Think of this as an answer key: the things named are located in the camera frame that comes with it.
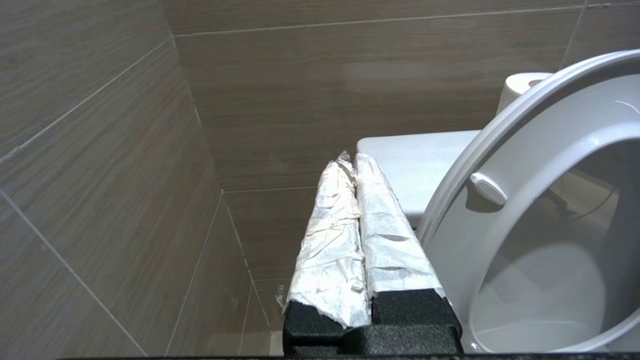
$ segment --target tissue-wrapped object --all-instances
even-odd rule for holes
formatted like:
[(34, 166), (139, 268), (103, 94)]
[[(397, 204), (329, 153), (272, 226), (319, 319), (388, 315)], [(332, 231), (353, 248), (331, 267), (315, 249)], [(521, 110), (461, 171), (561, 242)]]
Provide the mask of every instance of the tissue-wrapped object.
[(287, 298), (314, 306), (345, 329), (371, 324), (354, 185), (343, 152), (320, 177)]
[(381, 291), (434, 289), (444, 297), (378, 161), (358, 153), (355, 167), (369, 296)]

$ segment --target white toilet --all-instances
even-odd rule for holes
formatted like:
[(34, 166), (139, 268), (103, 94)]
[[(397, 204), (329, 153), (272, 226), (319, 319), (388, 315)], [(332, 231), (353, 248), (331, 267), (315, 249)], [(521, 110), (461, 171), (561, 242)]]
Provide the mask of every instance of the white toilet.
[(482, 131), (366, 138), (466, 351), (640, 351), (640, 50), (583, 61)]

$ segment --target tile grout line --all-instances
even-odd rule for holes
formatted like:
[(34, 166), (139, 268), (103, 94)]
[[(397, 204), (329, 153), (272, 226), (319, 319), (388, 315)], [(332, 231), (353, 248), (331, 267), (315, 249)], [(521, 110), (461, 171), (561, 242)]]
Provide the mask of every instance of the tile grout line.
[(317, 185), (295, 186), (292, 188), (274, 188), (274, 189), (225, 190), (225, 193), (273, 192), (278, 190), (299, 190), (299, 189), (311, 189), (311, 188), (317, 188)]
[(184, 69), (182, 68), (182, 64), (180, 62), (180, 52), (178, 52), (178, 46), (175, 45), (175, 35), (173, 34), (171, 35), (171, 43), (173, 44), (173, 49), (175, 50), (175, 54), (178, 57), (178, 66), (180, 67), (180, 73), (182, 73), (182, 78), (184, 79), (184, 84), (187, 88), (187, 93), (189, 93), (189, 98), (191, 99), (193, 109), (195, 110), (196, 119), (198, 120), (198, 125), (200, 125), (200, 129), (203, 129), (202, 121), (200, 120), (200, 112), (198, 111), (198, 107), (196, 106), (196, 101), (194, 100), (193, 94), (191, 93), (191, 87), (189, 86), (189, 81), (187, 80), (187, 77), (184, 75)]
[(69, 265), (69, 263), (67, 263), (67, 261), (62, 257), (62, 255), (60, 255), (60, 253), (53, 247), (53, 245), (51, 245), (49, 240), (47, 240), (47, 238), (45, 238), (45, 236), (38, 230), (38, 228), (35, 227), (35, 225), (33, 225), (33, 223), (22, 212), (22, 210), (18, 208), (18, 205), (16, 205), (16, 203), (13, 202), (13, 200), (9, 197), (9, 195), (7, 195), (7, 193), (5, 193), (4, 190), (2, 189), (0, 189), (0, 195), (9, 203), (9, 205), (13, 208), (13, 210), (16, 213), (18, 213), (18, 215), (20, 215), (20, 217), (23, 219), (25, 223), (27, 223), (27, 225), (31, 228), (31, 230), (33, 230), (33, 232), (35, 232), (36, 235), (38, 235), (38, 237), (47, 246), (47, 248), (49, 248), (49, 250), (58, 258), (58, 260), (60, 260), (63, 263), (63, 265), (67, 268), (67, 270), (69, 270), (69, 272), (76, 278), (76, 280), (80, 283), (80, 285), (89, 293), (91, 298), (93, 298), (93, 300), (96, 301), (96, 303), (98, 303), (98, 305), (102, 308), (102, 310), (104, 310), (104, 312), (116, 323), (116, 325), (120, 328), (120, 330), (124, 332), (124, 334), (131, 340), (131, 342), (133, 342), (133, 344), (138, 348), (138, 350), (140, 350), (140, 352), (144, 356), (148, 357), (147, 352), (142, 348), (142, 346), (140, 346), (140, 344), (133, 338), (133, 336), (129, 333), (129, 331), (127, 331), (127, 329), (125, 329), (125, 327), (118, 321), (118, 319), (116, 319), (116, 317), (113, 315), (113, 313), (111, 313), (111, 311), (106, 307), (106, 305), (104, 305), (102, 301), (100, 301), (98, 296), (96, 296), (96, 294), (89, 288), (89, 286), (82, 280), (82, 278), (80, 278), (80, 276), (74, 271), (74, 269), (71, 268), (71, 265)]
[(207, 231), (207, 236), (204, 238), (202, 248), (200, 249), (200, 255), (198, 255), (198, 261), (196, 261), (196, 267), (193, 269), (193, 274), (191, 274), (191, 280), (189, 280), (189, 286), (187, 287), (187, 292), (184, 294), (184, 299), (182, 300), (182, 306), (180, 306), (180, 313), (178, 313), (178, 319), (176, 319), (175, 325), (173, 326), (171, 338), (169, 338), (169, 344), (167, 344), (166, 346), (166, 351), (164, 352), (164, 356), (167, 356), (167, 354), (169, 354), (169, 349), (171, 349), (171, 344), (173, 343), (173, 337), (175, 336), (175, 331), (178, 329), (178, 324), (180, 323), (180, 318), (182, 317), (184, 306), (187, 303), (187, 298), (189, 297), (189, 292), (191, 291), (191, 286), (193, 285), (193, 279), (196, 277), (196, 272), (198, 271), (198, 266), (200, 265), (200, 259), (202, 259), (202, 253), (204, 252), (204, 249), (207, 246), (207, 242), (209, 241), (211, 227), (213, 227), (213, 222), (215, 221), (216, 216), (218, 215), (218, 209), (220, 208), (221, 202), (222, 202), (222, 193), (218, 198), (218, 205), (216, 205), (216, 211), (214, 211), (213, 217), (211, 218), (211, 223), (209, 224), (209, 230)]
[(22, 143), (21, 145), (18, 145), (16, 147), (14, 147), (11, 151), (7, 152), (2, 158), (0, 158), (0, 164), (2, 164), (3, 162), (5, 162), (6, 160), (9, 160), (10, 158), (12, 158), (14, 155), (16, 155), (20, 150), (22, 150), (23, 148), (25, 148), (27, 145), (29, 145), (31, 142), (33, 142), (34, 140), (36, 140), (38, 137), (40, 137), (42, 134), (46, 133), (50, 128), (54, 127), (57, 123), (61, 122), (62, 120), (64, 120), (69, 114), (71, 114), (72, 112), (74, 112), (76, 109), (78, 109), (80, 106), (82, 106), (84, 103), (86, 103), (87, 101), (89, 101), (91, 98), (93, 98), (94, 96), (96, 96), (99, 92), (103, 91), (107, 86), (109, 86), (110, 84), (112, 84), (114, 81), (116, 81), (120, 76), (124, 75), (127, 71), (131, 70), (131, 68), (133, 68), (134, 66), (136, 66), (137, 64), (139, 64), (142, 60), (144, 60), (147, 56), (151, 55), (154, 51), (158, 50), (162, 45), (164, 45), (164, 43), (166, 43), (167, 41), (169, 41), (170, 38), (167, 38), (166, 40), (164, 40), (163, 42), (160, 43), (160, 45), (156, 46), (155, 48), (153, 48), (151, 51), (149, 51), (147, 54), (144, 54), (140, 59), (138, 59), (137, 61), (135, 61), (133, 64), (131, 64), (130, 66), (128, 66), (126, 69), (124, 69), (121, 73), (119, 73), (118, 75), (115, 76), (115, 78), (109, 80), (106, 84), (102, 85), (98, 90), (94, 91), (91, 95), (89, 95), (88, 97), (86, 97), (84, 100), (82, 100), (81, 102), (79, 102), (78, 104), (76, 104), (73, 108), (69, 109), (67, 112), (65, 112), (64, 114), (62, 114), (60, 117), (58, 117), (56, 120), (53, 120), (49, 125), (47, 125), (44, 129), (40, 130), (37, 134), (33, 135), (31, 138), (29, 138), (27, 141), (25, 141), (24, 143)]
[(497, 11), (497, 12), (460, 13), (460, 14), (433, 15), (433, 16), (420, 16), (420, 17), (398, 17), (398, 18), (392, 18), (392, 19), (374, 19), (374, 20), (358, 20), (358, 21), (343, 21), (343, 22), (325, 22), (325, 23), (322, 23), (322, 24), (273, 26), (273, 27), (270, 27), (270, 28), (252, 28), (252, 29), (203, 31), (203, 32), (191, 33), (191, 34), (177, 34), (177, 35), (175, 35), (175, 37), (178, 37), (178, 38), (199, 37), (199, 36), (205, 36), (205, 35), (248, 33), (248, 32), (254, 32), (254, 31), (266, 31), (266, 30), (320, 28), (320, 27), (324, 27), (324, 26), (335, 26), (335, 25), (356, 25), (356, 24), (372, 24), (372, 23), (376, 23), (376, 22), (447, 19), (447, 18), (451, 18), (451, 17), (472, 17), (472, 16), (482, 16), (482, 15), (501, 15), (501, 14), (509, 14), (509, 13), (548, 12), (548, 11), (554, 11), (554, 10), (578, 9), (578, 8), (581, 8), (581, 7), (582, 7), (582, 5), (571, 5), (571, 6), (558, 6), (558, 7), (555, 7), (555, 8), (503, 10), (503, 11)]
[(580, 11), (580, 15), (578, 15), (578, 19), (575, 21), (573, 31), (571, 32), (571, 37), (569, 38), (569, 42), (566, 45), (566, 49), (564, 50), (562, 60), (560, 60), (560, 66), (558, 67), (557, 71), (560, 71), (563, 68), (564, 61), (566, 60), (566, 56), (569, 54), (569, 48), (573, 43), (573, 38), (575, 37), (576, 32), (578, 32), (578, 26), (580, 26), (580, 20), (582, 19), (582, 14), (584, 13), (584, 10), (587, 8), (587, 2), (588, 0), (584, 0), (584, 2), (582, 3), (582, 10)]
[(246, 317), (249, 315), (249, 304), (251, 303), (251, 289), (253, 283), (249, 284), (249, 296), (246, 298), (246, 309), (244, 310), (244, 322), (242, 324), (242, 334), (240, 334), (240, 347), (238, 348), (238, 356), (242, 352), (242, 342), (244, 341), (244, 330), (246, 329)]
[(260, 299), (260, 295), (258, 295), (258, 290), (255, 287), (255, 281), (253, 280), (253, 274), (251, 274), (251, 269), (249, 269), (249, 263), (246, 261), (246, 256), (244, 254), (244, 249), (242, 248), (242, 243), (240, 242), (240, 235), (238, 234), (238, 230), (236, 229), (236, 223), (234, 222), (234, 217), (231, 215), (231, 210), (227, 206), (227, 212), (229, 212), (229, 219), (231, 219), (231, 226), (234, 228), (234, 232), (236, 233), (236, 240), (238, 241), (238, 246), (240, 246), (240, 252), (242, 253), (242, 257), (244, 258), (244, 264), (246, 265), (246, 271), (249, 273), (249, 278), (251, 279), (251, 286), (255, 288), (255, 297), (258, 298), (258, 304), (260, 304), (260, 308), (262, 309), (262, 314), (264, 314), (264, 319), (267, 321), (267, 327), (271, 330), (271, 324), (269, 323), (269, 317), (267, 316), (267, 312), (264, 310), (264, 306), (262, 305), (262, 300)]

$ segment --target bathroom wall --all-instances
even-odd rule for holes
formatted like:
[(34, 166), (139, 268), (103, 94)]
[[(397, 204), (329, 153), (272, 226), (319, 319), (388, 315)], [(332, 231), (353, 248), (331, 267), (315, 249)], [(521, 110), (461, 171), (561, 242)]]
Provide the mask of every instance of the bathroom wall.
[(158, 1), (0, 3), (0, 359), (266, 354), (217, 176)]
[(640, 2), (165, 0), (272, 329), (327, 161), (480, 129), (504, 79), (640, 47)]

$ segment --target toilet tank lid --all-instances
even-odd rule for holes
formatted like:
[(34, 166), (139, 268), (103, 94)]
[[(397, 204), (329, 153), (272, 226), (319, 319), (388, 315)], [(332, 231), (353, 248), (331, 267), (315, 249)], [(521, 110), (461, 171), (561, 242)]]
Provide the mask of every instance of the toilet tank lid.
[(378, 160), (413, 228), (456, 158), (480, 130), (381, 136), (358, 141)]

